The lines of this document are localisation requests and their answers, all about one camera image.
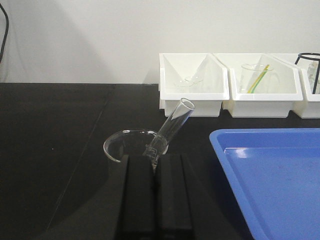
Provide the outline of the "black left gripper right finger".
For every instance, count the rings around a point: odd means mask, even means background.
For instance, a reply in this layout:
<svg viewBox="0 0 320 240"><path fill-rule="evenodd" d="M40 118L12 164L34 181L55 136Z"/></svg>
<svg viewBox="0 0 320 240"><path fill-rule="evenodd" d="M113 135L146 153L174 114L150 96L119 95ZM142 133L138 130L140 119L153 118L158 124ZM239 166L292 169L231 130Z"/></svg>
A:
<svg viewBox="0 0 320 240"><path fill-rule="evenodd" d="M166 154L157 166L161 240L251 240L252 234L221 167L202 182L186 155Z"/></svg>

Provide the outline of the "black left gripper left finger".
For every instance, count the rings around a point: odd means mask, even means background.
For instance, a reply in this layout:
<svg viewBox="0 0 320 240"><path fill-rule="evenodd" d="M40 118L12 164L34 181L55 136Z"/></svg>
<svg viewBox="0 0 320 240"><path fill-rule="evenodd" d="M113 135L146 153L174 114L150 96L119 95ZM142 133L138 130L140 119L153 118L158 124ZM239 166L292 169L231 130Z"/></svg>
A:
<svg viewBox="0 0 320 240"><path fill-rule="evenodd" d="M124 156L106 184L41 240L154 240L154 177L143 156Z"/></svg>

